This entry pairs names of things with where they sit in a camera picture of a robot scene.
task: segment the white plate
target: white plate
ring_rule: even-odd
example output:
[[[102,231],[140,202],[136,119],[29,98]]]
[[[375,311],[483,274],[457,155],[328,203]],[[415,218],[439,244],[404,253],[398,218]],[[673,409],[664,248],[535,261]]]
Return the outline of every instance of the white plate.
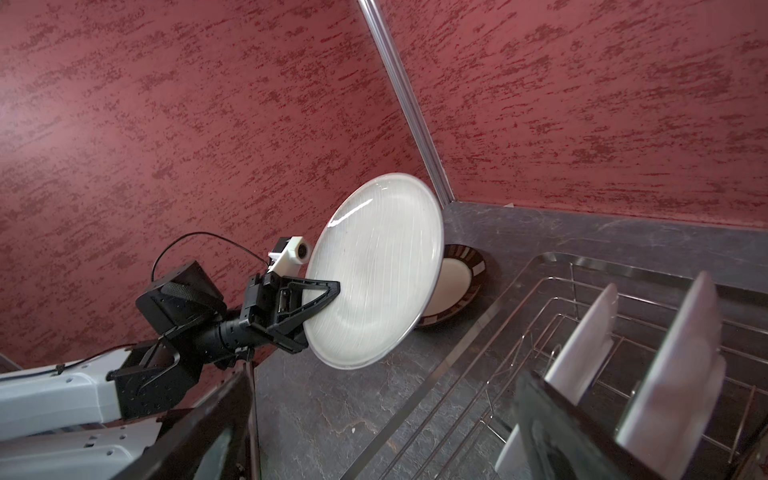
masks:
[[[358,188],[320,234],[306,270],[306,278],[341,283],[341,294],[304,323],[312,351],[337,369],[384,357],[426,308],[443,247],[440,206],[424,182],[387,174]]]
[[[616,434],[616,443],[667,480],[685,473],[720,395],[722,328],[715,284],[701,272]]]
[[[565,347],[544,377],[573,405],[579,403],[614,345],[611,332],[616,323],[618,300],[616,285],[611,283],[606,286],[568,337]],[[515,426],[494,468],[505,477],[522,467],[525,460],[520,427]]]

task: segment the wire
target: wire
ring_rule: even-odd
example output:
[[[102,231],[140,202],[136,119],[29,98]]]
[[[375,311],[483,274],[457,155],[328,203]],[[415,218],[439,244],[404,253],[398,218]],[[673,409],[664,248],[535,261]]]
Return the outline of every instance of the wire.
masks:
[[[61,363],[61,364],[57,365],[56,368],[54,368],[54,369],[43,370],[42,372],[26,373],[24,375],[7,376],[7,377],[1,378],[0,382],[4,382],[6,380],[28,379],[29,377],[32,377],[32,376],[47,375],[49,373],[57,373],[58,375],[61,375],[66,370],[73,369],[74,367],[76,367],[78,365],[81,365],[81,364],[86,363],[86,362],[90,362],[91,360],[95,359],[96,357],[102,356],[102,355],[104,355],[106,353],[109,353],[109,352],[111,352],[113,350],[123,349],[123,348],[127,348],[129,346],[134,346],[134,345],[136,345],[136,344],[135,343],[125,343],[124,345],[111,346],[108,349],[97,353],[96,355],[91,355],[87,359],[78,360],[77,362],[70,363],[69,365],[65,365],[64,363]]]
[[[261,261],[262,261],[262,263],[264,263],[264,265],[266,265],[266,266],[269,266],[269,265],[270,265],[270,264],[269,264],[269,263],[268,263],[268,262],[267,262],[265,259],[263,259],[263,258],[259,257],[259,256],[258,256],[258,255],[256,255],[254,252],[252,252],[252,251],[248,250],[246,247],[243,247],[243,246],[242,246],[242,245],[240,245],[239,243],[235,243],[235,242],[233,242],[232,240],[230,240],[230,239],[228,239],[228,238],[224,238],[224,237],[222,237],[221,235],[216,235],[215,233],[211,233],[211,232],[189,232],[189,233],[185,233],[185,234],[184,234],[184,235],[182,235],[181,237],[178,237],[176,240],[172,241],[172,242],[170,243],[170,245],[168,245],[167,247],[165,247],[165,250],[163,250],[162,252],[160,252],[160,255],[158,255],[158,256],[157,256],[157,259],[154,261],[154,264],[152,265],[152,272],[151,272],[151,273],[150,273],[150,275],[149,275],[149,280],[150,280],[151,282],[154,282],[154,271],[157,269],[157,263],[158,263],[158,262],[160,262],[160,259],[161,259],[161,258],[163,258],[163,255],[164,255],[164,254],[165,254],[165,253],[166,253],[168,250],[170,250],[170,248],[171,248],[173,245],[176,245],[177,243],[181,242],[181,241],[182,241],[182,240],[184,240],[185,238],[187,238],[187,237],[192,237],[193,235],[210,235],[211,237],[215,237],[215,238],[217,238],[217,239],[219,239],[219,240],[223,240],[223,241],[225,241],[225,242],[227,242],[227,243],[229,243],[229,244],[231,244],[231,245],[234,245],[235,247],[237,247],[237,248],[241,249],[242,251],[244,251],[244,252],[248,253],[248,254],[249,254],[249,255],[251,255],[252,257],[256,257],[257,259],[261,260]]]

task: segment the textured red wallpaper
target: textured red wallpaper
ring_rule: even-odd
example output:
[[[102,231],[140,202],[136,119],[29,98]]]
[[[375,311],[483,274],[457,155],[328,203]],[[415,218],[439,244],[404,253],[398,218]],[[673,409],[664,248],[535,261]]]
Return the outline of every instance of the textured red wallpaper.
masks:
[[[390,171],[427,180],[355,2],[0,2],[0,351],[152,337],[134,299],[182,233],[313,241]],[[260,266],[188,240],[232,304]]]
[[[768,2],[381,2],[459,200],[768,227]]]

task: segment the gray countertop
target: gray countertop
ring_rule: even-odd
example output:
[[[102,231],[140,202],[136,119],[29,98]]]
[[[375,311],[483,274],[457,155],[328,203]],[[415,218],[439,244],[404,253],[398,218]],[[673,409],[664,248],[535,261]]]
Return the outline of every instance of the gray countertop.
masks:
[[[680,276],[707,270],[717,283],[768,292],[768,232],[461,202],[445,209],[444,220],[446,243],[469,245],[485,258],[488,277],[475,302],[443,325],[411,333],[364,369],[332,369],[309,350],[273,354],[257,369],[263,478],[340,477],[540,253],[573,253]],[[396,452],[404,438],[394,435],[384,448]],[[379,466],[371,465],[361,478]]]

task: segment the dish rack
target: dish rack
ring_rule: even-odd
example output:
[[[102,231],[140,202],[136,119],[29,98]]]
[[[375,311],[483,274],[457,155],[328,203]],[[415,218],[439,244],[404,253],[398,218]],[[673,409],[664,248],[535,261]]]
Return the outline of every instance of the dish rack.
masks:
[[[692,281],[566,253],[534,258],[343,478],[498,478],[517,374],[543,375],[609,283],[620,295],[614,345],[579,407],[613,436]],[[768,294],[717,293],[727,377],[684,478],[727,478],[768,418]]]

